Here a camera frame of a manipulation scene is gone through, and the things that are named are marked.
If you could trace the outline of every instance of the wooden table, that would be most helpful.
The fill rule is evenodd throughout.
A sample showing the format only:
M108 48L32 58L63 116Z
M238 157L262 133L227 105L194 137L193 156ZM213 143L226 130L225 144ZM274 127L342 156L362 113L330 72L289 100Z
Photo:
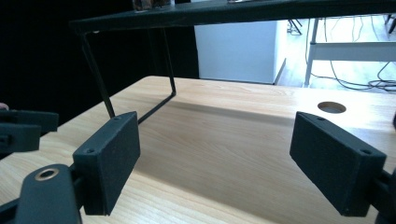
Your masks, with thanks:
M176 78L178 94L139 125L141 157L110 217L86 223L374 223L341 217L289 155L296 111L322 116L389 155L396 166L394 95ZM116 111L149 111L168 78L146 77L112 97ZM318 109L335 101L342 114ZM0 203L23 178L72 153L108 120L103 103L41 138L40 150L0 161Z

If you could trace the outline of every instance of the black shelf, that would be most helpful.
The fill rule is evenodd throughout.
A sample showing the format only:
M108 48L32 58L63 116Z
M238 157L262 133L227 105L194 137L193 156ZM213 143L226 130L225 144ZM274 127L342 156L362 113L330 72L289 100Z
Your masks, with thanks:
M261 0L227 3L217 0L185 3L149 11L70 21L77 34L96 31L192 26L227 22L277 21L392 13L396 0Z

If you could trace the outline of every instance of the dark background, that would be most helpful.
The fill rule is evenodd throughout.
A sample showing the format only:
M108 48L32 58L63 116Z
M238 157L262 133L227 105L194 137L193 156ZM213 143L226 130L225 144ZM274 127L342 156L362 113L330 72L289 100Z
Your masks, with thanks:
M177 4L190 0L177 1ZM0 0L0 102L60 114L60 124L102 101L68 22L132 9L131 0ZM198 78L193 27L167 28L176 77ZM87 36L110 95L166 76L159 30Z

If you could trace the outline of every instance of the black bracket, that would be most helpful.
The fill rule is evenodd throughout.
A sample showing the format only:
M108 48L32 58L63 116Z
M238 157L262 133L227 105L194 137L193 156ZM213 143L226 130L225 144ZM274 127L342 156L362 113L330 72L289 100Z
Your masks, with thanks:
M38 150L42 133L56 132L58 114L0 110L0 159L12 152Z
M136 112L116 116L74 152L70 167L26 176L20 198L0 206L0 223L80 223L81 206L110 215L139 156Z
M323 195L346 217L396 223L396 170L383 170L386 154L330 121L297 112L290 155Z

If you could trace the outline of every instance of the white wall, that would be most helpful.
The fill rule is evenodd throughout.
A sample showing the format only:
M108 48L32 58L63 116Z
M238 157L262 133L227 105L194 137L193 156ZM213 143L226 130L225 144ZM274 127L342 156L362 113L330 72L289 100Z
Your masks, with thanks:
M287 22L200 25L195 36L200 78L274 83L286 55Z

